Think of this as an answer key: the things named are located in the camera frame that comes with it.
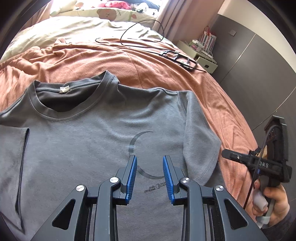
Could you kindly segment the person's right forearm sleeve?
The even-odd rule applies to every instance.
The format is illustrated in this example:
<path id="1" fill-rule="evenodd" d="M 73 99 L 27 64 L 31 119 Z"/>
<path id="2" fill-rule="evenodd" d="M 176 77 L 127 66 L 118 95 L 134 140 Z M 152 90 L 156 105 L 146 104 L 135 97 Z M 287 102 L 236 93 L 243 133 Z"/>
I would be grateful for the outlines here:
<path id="1" fill-rule="evenodd" d="M 294 219 L 290 210 L 282 221 L 271 227 L 263 228 L 261 229 L 261 231 L 264 233 L 268 240 L 278 241 L 285 236 L 285 234 L 290 229 L 293 221 Z"/>

